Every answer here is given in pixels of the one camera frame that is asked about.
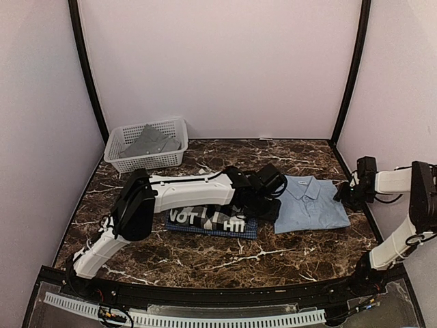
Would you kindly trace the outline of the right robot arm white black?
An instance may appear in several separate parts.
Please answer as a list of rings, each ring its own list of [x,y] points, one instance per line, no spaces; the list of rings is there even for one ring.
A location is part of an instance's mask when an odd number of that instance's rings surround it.
[[[420,245],[436,238],[436,165],[424,161],[378,169],[377,160],[363,156],[349,180],[342,183],[334,200],[357,210],[373,203],[386,207],[402,204],[406,214],[398,226],[357,264],[348,290],[362,297],[373,288],[373,273],[387,271],[405,260]]]

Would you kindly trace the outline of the light blue long sleeve shirt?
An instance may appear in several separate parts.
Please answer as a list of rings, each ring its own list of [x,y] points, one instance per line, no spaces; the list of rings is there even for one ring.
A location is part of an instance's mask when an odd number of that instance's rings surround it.
[[[279,196],[281,207],[274,233],[303,230],[332,230],[350,226],[341,202],[335,201],[337,188],[331,180],[314,176],[287,176],[287,187]]]

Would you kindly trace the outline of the black white plaid shirt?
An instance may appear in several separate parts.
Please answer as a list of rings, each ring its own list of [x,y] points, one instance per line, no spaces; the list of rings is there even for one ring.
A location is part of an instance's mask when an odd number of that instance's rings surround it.
[[[244,233],[246,217],[234,205],[205,205],[174,208],[169,211],[169,222],[186,228]]]

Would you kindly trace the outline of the blue checked shirt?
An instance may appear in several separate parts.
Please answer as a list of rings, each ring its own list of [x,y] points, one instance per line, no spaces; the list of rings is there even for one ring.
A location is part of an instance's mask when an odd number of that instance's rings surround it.
[[[245,238],[250,240],[255,240],[257,238],[257,222],[254,219],[250,219],[247,222],[243,221],[243,227],[237,225],[232,230],[228,223],[213,222],[211,219],[199,219],[196,220],[195,223],[197,225],[179,223],[168,219],[166,228],[176,232],[204,234],[210,236]]]

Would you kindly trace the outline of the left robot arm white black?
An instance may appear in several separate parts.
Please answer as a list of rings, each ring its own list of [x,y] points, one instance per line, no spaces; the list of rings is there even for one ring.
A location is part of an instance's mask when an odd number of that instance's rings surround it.
[[[134,171],[97,233],[66,261],[71,289],[82,298],[96,293],[93,278],[120,249],[152,232],[153,218],[169,212],[170,220],[188,227],[234,234],[246,232],[251,219],[275,221],[286,177],[272,164],[258,172],[230,166],[202,176],[151,176]]]

